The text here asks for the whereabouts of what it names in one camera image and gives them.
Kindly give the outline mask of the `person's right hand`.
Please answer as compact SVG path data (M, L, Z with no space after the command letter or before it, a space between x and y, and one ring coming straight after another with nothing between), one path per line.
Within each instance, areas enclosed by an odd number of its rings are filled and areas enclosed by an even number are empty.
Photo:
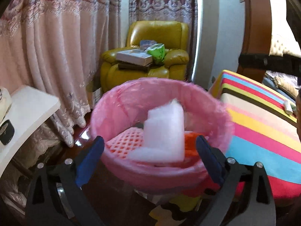
M301 89L296 97L297 134L301 141Z

